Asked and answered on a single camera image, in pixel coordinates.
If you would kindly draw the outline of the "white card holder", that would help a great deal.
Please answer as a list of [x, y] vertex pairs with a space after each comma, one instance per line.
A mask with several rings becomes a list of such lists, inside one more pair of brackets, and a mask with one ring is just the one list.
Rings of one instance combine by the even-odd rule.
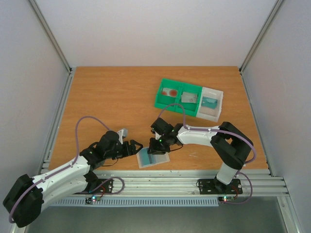
[[165, 154], [153, 154], [153, 155], [155, 156], [155, 159], [156, 159], [156, 164], [155, 165], [159, 165], [159, 164], [162, 164], [162, 163], [167, 163], [167, 162], [170, 161], [168, 153], [165, 153]]

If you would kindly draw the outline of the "white red floral card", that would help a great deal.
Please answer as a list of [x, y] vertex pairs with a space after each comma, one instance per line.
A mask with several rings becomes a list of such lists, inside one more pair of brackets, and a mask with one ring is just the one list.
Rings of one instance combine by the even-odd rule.
[[198, 96], [194, 93], [183, 92], [181, 95], [182, 103], [196, 103]]

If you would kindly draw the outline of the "teal VIP card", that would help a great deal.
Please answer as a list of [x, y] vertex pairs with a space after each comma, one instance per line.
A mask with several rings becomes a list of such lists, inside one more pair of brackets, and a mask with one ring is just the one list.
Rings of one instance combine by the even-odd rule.
[[210, 109], [215, 109], [217, 107], [218, 104], [218, 100], [214, 99], [214, 98], [210, 98], [210, 97], [202, 97], [202, 101], [201, 101], [201, 106], [202, 107], [206, 107], [206, 108], [210, 108]]
[[148, 153], [147, 148], [143, 148], [138, 153], [138, 162], [139, 162], [139, 167], [143, 168], [143, 167], [155, 165], [156, 159], [154, 155]]

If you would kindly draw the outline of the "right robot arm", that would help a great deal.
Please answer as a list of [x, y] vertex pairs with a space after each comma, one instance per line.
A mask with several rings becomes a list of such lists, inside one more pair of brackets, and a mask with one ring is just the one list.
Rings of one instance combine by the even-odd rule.
[[155, 134], [150, 139], [148, 154], [172, 152], [171, 146], [201, 145], [214, 148], [222, 160], [221, 168], [210, 183], [212, 192], [224, 194], [242, 167], [254, 161], [257, 151], [253, 142], [230, 122], [216, 127], [193, 127], [184, 123], [175, 126], [158, 118], [152, 125]]

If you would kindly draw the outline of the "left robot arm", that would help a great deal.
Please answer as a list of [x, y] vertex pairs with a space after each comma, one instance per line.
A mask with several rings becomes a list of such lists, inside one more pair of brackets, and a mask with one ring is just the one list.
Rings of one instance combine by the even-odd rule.
[[135, 140], [125, 141], [123, 131], [107, 131], [69, 162], [33, 177], [20, 176], [3, 201], [9, 222], [22, 228], [57, 200], [72, 194], [94, 194], [103, 185], [94, 170], [106, 160], [132, 156], [142, 148]]

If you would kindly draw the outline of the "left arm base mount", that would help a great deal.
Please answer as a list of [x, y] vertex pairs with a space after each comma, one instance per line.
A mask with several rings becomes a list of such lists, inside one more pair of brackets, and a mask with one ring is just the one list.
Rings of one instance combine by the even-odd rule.
[[78, 194], [111, 194], [113, 190], [113, 180], [98, 179], [87, 184], [86, 188]]

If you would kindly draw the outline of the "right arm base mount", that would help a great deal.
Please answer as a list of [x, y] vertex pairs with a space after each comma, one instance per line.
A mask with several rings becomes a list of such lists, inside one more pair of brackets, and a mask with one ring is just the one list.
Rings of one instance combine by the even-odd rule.
[[242, 185], [240, 179], [233, 179], [230, 184], [223, 184], [216, 178], [198, 179], [196, 186], [201, 195], [224, 195], [224, 194], [242, 194]]

